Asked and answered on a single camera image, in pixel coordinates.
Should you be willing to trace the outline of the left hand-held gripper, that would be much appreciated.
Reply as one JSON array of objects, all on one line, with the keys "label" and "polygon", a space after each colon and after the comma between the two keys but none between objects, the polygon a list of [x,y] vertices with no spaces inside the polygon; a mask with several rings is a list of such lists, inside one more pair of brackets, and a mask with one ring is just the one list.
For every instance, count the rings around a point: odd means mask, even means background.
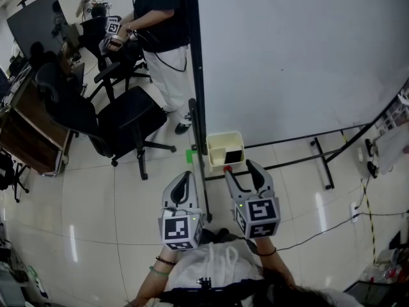
[{"label": "left hand-held gripper", "polygon": [[191,171],[179,174],[165,188],[162,206],[162,216],[158,219],[162,243],[172,251],[197,249],[204,219]]}]

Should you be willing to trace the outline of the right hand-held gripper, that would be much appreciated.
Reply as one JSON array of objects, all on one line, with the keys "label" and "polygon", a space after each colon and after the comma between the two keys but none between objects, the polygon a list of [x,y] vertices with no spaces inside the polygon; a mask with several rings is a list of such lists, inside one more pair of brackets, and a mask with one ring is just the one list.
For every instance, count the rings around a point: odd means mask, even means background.
[{"label": "right hand-held gripper", "polygon": [[233,199],[234,220],[245,239],[271,237],[275,235],[281,222],[274,181],[258,163],[247,159],[246,166],[257,194],[239,184],[230,166],[224,168],[226,184]]}]

